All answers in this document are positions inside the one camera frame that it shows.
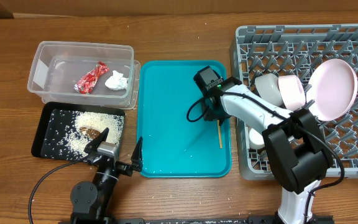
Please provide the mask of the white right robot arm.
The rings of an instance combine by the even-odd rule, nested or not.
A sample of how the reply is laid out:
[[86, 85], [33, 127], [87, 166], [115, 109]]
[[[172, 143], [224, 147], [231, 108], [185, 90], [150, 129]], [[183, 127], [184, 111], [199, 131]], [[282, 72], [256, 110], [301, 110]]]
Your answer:
[[283, 188], [275, 221], [315, 223], [314, 193], [321, 188], [333, 155], [314, 116], [305, 109], [291, 112], [274, 106], [233, 77], [197, 78], [195, 83], [203, 94], [202, 118], [223, 121], [233, 116], [262, 135], [270, 169]]

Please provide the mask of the red snack wrapper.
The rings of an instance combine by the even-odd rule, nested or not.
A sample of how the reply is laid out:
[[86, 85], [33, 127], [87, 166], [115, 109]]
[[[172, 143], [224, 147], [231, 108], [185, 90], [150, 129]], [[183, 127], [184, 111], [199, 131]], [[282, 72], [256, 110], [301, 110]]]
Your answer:
[[109, 67], [102, 62], [98, 62], [94, 69], [84, 75], [75, 85], [74, 90], [81, 94], [90, 94], [100, 76], [109, 71]]

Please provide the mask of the grey bowl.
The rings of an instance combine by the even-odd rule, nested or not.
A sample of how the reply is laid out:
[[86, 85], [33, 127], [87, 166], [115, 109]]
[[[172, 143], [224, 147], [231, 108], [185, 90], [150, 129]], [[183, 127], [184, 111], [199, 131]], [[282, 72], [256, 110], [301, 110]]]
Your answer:
[[272, 73], [261, 75], [255, 79], [256, 90], [261, 99], [274, 105], [283, 105], [283, 100], [278, 88], [278, 77]]

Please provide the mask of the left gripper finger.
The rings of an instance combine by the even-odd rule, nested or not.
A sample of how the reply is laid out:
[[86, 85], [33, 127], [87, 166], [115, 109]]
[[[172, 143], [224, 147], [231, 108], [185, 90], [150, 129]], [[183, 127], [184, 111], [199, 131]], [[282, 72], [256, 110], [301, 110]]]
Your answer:
[[109, 128], [105, 128], [103, 132], [85, 146], [85, 153], [90, 154], [91, 152], [96, 152], [101, 143], [106, 141], [108, 133]]
[[132, 169], [141, 172], [142, 171], [142, 142], [143, 137], [140, 137], [137, 141], [136, 147], [134, 149], [134, 152], [132, 153], [131, 162], [132, 162]]

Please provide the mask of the wooden chopstick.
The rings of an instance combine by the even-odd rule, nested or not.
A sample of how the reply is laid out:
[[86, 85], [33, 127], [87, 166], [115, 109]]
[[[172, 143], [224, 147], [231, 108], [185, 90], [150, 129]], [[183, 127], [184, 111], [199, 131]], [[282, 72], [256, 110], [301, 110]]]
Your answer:
[[218, 129], [218, 139], [219, 139], [219, 148], [223, 148], [222, 135], [221, 135], [221, 125], [220, 120], [217, 120], [217, 129]]

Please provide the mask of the pink large plate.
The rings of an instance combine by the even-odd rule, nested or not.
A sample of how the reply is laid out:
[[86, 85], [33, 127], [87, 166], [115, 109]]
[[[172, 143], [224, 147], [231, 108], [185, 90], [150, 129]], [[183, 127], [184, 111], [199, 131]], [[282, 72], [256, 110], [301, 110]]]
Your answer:
[[311, 75], [306, 101], [309, 111], [320, 121], [332, 121], [347, 113], [353, 105], [358, 81], [354, 69], [334, 58], [323, 62]]

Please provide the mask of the white napkin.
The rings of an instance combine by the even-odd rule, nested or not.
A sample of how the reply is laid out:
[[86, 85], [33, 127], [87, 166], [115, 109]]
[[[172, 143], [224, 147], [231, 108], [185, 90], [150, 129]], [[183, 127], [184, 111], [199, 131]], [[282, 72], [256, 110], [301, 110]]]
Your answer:
[[125, 78], [123, 73], [113, 70], [104, 84], [110, 90], [124, 90], [128, 87], [128, 78]]

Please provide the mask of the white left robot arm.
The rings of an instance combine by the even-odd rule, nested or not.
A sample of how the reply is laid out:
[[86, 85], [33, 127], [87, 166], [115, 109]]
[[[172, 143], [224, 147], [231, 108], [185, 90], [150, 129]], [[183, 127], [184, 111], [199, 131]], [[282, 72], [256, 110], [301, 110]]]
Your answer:
[[107, 142], [108, 133], [109, 129], [106, 128], [85, 147], [88, 154], [85, 160], [89, 165], [96, 166], [97, 171], [91, 182], [79, 182], [71, 190], [71, 223], [117, 223], [115, 218], [108, 215], [107, 208], [119, 177], [130, 177], [133, 172], [142, 171], [143, 139], [137, 141], [131, 163], [128, 164], [118, 160], [119, 146]]

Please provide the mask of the rice and food leftovers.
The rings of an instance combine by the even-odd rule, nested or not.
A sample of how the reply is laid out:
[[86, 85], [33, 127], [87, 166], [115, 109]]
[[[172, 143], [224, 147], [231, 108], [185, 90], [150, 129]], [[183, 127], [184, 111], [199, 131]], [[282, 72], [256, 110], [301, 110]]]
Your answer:
[[81, 159], [86, 156], [86, 145], [106, 128], [106, 141], [120, 145], [123, 127], [122, 115], [54, 109], [40, 155], [66, 161]]

